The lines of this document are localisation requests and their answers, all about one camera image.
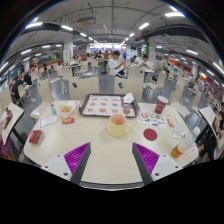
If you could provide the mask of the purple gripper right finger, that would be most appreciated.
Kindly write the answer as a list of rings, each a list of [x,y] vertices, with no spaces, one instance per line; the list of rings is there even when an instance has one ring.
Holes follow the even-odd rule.
[[[159,155],[137,143],[132,145],[132,153],[144,185],[182,169],[169,155]]]

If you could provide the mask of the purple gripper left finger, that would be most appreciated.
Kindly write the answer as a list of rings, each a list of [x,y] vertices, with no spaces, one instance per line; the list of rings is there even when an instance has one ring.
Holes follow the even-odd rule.
[[[57,154],[42,169],[79,185],[90,154],[91,145],[85,143],[65,155]]]

